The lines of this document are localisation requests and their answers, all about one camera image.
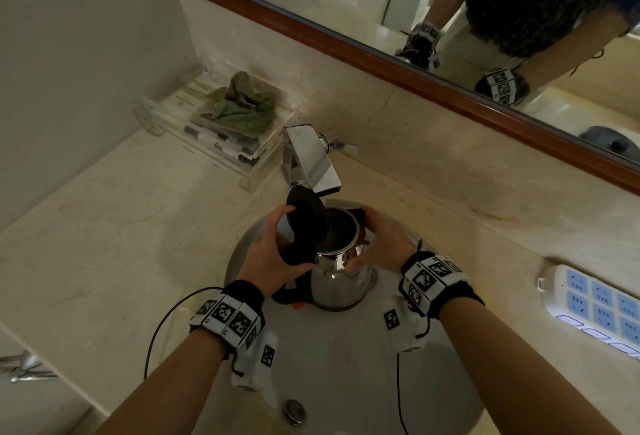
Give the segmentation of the person's right hand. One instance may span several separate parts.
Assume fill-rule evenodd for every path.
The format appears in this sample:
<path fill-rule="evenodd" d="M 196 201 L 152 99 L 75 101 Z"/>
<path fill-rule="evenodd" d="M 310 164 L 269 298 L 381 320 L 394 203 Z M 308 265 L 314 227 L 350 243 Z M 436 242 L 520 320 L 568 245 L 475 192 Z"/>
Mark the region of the person's right hand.
<path fill-rule="evenodd" d="M 380 264 L 374 266 L 400 274 L 404 264 L 417 252 L 416 244 L 397 223 L 388 221 L 374 208 L 362 205 L 362 209 L 365 213 L 364 227 L 374 234 L 368 250 L 381 253 Z"/>

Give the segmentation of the person's left hand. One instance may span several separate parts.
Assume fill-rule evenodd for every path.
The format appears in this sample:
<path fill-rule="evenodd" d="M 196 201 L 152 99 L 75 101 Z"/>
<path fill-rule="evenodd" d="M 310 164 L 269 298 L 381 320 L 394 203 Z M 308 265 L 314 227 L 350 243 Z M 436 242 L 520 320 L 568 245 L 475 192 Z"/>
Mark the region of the person's left hand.
<path fill-rule="evenodd" d="M 279 205 L 268 214 L 262 237 L 249 247 L 243 266 L 237 275 L 238 280 L 244 280 L 256 286 L 265 299 L 288 282 L 314 268 L 313 263 L 289 265 L 280 255 L 280 246 L 283 245 L 284 239 L 277 231 L 278 223 L 284 214 L 294 210 L 295 206 Z"/>

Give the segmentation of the stainless steel electric kettle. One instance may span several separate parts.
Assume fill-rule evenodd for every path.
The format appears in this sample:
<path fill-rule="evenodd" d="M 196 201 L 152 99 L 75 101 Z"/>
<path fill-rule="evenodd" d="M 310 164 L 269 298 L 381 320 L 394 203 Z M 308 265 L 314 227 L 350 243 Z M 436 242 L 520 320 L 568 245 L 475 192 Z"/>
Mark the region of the stainless steel electric kettle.
<path fill-rule="evenodd" d="M 376 281 L 370 267 L 347 271 L 349 261 L 367 245 L 361 208 L 325 206 L 311 189 L 295 185 L 287 196 L 295 207 L 286 214 L 293 241 L 281 257 L 288 265 L 313 268 L 272 295 L 279 304 L 304 302 L 325 311 L 345 311 L 360 303 Z"/>

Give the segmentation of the person's right forearm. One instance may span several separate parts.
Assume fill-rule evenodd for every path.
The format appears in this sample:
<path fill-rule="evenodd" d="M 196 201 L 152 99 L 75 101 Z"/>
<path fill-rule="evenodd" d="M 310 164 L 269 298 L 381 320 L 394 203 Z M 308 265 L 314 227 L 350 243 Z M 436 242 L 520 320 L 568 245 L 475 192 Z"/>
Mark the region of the person's right forearm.
<path fill-rule="evenodd" d="M 501 435 L 622 435 L 480 302 L 447 301 L 439 321 Z"/>

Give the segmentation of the person's left forearm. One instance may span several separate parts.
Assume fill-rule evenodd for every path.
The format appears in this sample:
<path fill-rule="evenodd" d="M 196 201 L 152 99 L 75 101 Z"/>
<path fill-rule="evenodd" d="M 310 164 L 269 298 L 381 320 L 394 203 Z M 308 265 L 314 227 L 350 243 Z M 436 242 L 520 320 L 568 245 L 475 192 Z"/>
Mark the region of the person's left forearm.
<path fill-rule="evenodd" d="M 190 333 L 95 435 L 190 435 L 228 345 L 199 328 Z"/>

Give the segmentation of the white sink basin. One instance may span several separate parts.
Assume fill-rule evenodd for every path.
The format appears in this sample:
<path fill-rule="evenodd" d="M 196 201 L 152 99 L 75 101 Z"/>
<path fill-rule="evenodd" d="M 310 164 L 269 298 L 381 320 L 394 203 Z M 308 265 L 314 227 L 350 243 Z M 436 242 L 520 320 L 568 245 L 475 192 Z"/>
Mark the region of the white sink basin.
<path fill-rule="evenodd" d="M 484 406 L 449 338 L 432 321 L 425 347 L 397 358 L 381 302 L 400 275 L 375 271 L 372 289 L 346 311 L 265 301 L 266 329 L 279 344 L 263 397 L 280 411 L 299 401 L 305 435 L 468 435 Z"/>

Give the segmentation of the chrome sink faucet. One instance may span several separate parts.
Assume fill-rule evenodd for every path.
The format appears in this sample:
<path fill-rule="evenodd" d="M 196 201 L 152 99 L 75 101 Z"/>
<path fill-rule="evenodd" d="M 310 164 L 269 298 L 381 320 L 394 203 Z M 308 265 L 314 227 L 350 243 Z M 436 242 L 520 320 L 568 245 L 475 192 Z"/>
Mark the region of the chrome sink faucet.
<path fill-rule="evenodd" d="M 342 183 L 328 157 L 328 141 L 311 124 L 284 127 L 281 169 L 288 187 L 302 185 L 323 197 Z"/>

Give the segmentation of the chrome drain pull knob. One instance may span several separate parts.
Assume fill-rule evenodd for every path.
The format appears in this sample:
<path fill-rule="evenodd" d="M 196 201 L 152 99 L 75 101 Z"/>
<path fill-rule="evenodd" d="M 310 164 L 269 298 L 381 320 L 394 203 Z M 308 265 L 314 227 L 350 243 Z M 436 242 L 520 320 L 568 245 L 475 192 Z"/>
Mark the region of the chrome drain pull knob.
<path fill-rule="evenodd" d="M 358 146 L 342 140 L 332 130 L 325 130 L 317 134 L 321 145 L 324 148 L 325 153 L 329 154 L 332 151 L 340 151 L 350 156 L 357 156 Z"/>

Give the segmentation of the chrome sink drain stopper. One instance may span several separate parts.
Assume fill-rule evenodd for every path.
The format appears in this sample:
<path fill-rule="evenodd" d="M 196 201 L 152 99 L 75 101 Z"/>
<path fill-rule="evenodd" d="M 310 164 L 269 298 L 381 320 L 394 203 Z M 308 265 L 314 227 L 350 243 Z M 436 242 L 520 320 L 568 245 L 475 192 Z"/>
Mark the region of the chrome sink drain stopper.
<path fill-rule="evenodd" d="M 288 399 L 284 402 L 283 414 L 286 421 L 295 427 L 304 425 L 307 420 L 304 406 L 295 399 Z"/>

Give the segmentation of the green crumpled towel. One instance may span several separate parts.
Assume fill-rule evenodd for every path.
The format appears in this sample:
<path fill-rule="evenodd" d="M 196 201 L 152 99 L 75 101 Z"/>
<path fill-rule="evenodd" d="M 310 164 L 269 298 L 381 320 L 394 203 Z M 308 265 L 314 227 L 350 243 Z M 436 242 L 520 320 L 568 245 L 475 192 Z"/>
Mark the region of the green crumpled towel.
<path fill-rule="evenodd" d="M 252 139 L 266 132 L 275 118 L 276 94 L 255 91 L 245 71 L 236 72 L 228 87 L 218 88 L 206 97 L 197 117 Z"/>

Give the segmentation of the clear acrylic amenity tray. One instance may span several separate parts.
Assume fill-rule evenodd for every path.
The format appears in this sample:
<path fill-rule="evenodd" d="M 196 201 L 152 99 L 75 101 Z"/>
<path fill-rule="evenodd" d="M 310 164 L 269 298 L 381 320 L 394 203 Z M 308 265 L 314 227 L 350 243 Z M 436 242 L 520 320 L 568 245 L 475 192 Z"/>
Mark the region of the clear acrylic amenity tray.
<path fill-rule="evenodd" d="M 215 165 L 238 173 L 239 186 L 253 192 L 279 163 L 284 127 L 299 123 L 305 101 L 246 71 L 255 91 L 276 94 L 275 118 L 266 132 L 252 139 L 197 117 L 206 95 L 228 87 L 238 71 L 245 70 L 212 54 L 200 54 L 151 84 L 142 98 L 151 127 L 173 134 L 212 157 Z"/>

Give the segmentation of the white power strip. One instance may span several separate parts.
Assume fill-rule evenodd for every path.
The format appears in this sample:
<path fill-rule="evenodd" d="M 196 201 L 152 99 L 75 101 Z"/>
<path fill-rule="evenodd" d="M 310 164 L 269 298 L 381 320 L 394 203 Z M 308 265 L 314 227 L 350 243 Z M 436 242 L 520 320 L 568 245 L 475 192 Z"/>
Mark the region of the white power strip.
<path fill-rule="evenodd" d="M 545 270 L 536 288 L 552 317 L 640 361 L 640 299 L 567 265 Z"/>

